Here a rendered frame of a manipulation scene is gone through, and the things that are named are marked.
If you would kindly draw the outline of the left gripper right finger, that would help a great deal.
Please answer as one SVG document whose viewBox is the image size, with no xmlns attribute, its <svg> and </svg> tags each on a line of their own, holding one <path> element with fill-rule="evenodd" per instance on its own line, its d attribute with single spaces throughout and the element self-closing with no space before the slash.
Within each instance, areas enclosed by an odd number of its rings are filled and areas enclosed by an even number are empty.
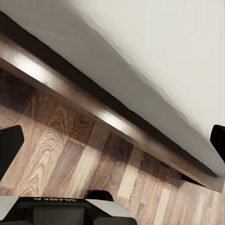
<svg viewBox="0 0 225 225">
<path fill-rule="evenodd" d="M 225 162 L 225 127 L 215 124 L 213 126 L 210 142 Z"/>
</svg>

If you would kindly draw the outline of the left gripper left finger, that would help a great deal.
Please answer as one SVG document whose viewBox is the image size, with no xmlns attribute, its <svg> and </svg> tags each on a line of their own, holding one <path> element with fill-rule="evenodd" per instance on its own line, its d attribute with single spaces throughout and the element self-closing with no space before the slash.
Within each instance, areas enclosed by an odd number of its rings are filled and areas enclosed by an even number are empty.
<svg viewBox="0 0 225 225">
<path fill-rule="evenodd" d="M 0 130 L 0 181 L 24 143 L 20 125 Z"/>
</svg>

